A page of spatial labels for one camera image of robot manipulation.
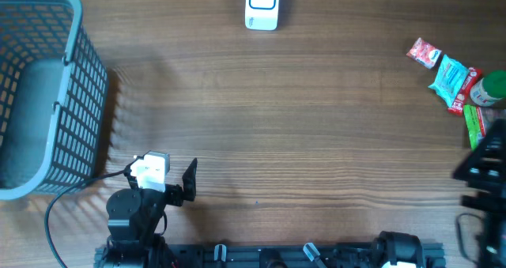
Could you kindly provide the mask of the green lid white jar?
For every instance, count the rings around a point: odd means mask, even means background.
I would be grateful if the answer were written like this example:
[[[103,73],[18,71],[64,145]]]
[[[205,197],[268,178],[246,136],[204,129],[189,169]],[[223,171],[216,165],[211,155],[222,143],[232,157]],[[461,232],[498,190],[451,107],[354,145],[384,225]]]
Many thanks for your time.
[[[470,90],[471,100],[482,107],[489,107],[505,98],[504,70],[494,71],[478,81]]]

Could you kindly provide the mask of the mint green wipes pack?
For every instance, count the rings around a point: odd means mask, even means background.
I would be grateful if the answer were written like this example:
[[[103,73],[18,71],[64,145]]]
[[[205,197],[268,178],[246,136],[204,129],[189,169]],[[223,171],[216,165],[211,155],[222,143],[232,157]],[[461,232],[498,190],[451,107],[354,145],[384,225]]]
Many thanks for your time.
[[[469,69],[467,67],[457,60],[444,55],[435,81],[429,86],[429,89],[434,90],[444,100],[446,105],[450,107],[457,97],[468,73]]]

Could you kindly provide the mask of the red white small packet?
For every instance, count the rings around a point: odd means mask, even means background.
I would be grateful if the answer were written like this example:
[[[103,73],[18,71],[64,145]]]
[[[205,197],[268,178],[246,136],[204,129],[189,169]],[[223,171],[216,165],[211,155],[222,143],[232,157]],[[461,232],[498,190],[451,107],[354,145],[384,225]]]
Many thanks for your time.
[[[441,53],[440,49],[419,37],[406,55],[427,69],[432,69],[436,65]]]

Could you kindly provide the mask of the green snack bag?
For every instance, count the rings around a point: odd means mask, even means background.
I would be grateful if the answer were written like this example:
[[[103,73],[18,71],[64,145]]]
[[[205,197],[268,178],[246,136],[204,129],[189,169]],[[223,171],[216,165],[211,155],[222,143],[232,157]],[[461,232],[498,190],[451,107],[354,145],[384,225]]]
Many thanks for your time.
[[[486,131],[497,119],[505,118],[505,110],[465,105],[464,118],[468,129],[470,147],[475,149],[485,137]]]

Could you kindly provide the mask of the red Nescafe sachet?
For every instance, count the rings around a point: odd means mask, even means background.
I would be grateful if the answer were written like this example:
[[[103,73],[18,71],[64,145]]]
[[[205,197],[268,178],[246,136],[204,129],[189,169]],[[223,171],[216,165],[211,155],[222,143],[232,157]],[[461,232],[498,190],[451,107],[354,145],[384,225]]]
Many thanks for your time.
[[[463,115],[463,107],[466,104],[466,100],[470,94],[471,88],[483,75],[482,69],[470,67],[469,73],[466,76],[457,96],[452,102],[451,106],[447,111],[453,115]]]

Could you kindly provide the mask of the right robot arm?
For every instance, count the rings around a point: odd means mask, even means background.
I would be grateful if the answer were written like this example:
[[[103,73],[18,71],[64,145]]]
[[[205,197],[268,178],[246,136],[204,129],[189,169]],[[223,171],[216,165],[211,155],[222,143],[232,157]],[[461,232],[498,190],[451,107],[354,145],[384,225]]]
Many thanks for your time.
[[[484,213],[477,236],[476,267],[505,268],[505,120],[498,119],[486,136],[454,170],[453,178],[478,192],[463,195],[461,205]],[[424,251],[416,236],[381,232],[371,249],[372,267],[444,267],[444,259]]]

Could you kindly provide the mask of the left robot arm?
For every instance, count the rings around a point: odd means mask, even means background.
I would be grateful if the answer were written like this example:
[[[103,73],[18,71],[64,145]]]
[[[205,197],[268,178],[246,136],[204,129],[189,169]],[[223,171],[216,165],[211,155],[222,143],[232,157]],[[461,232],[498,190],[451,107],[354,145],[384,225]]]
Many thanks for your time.
[[[196,197],[198,160],[190,163],[182,176],[183,184],[164,181],[170,161],[167,155],[147,153],[125,167],[129,189],[115,192],[106,204],[110,236],[96,250],[95,267],[178,267],[179,261],[162,233],[160,220],[168,226],[166,206],[181,207]]]

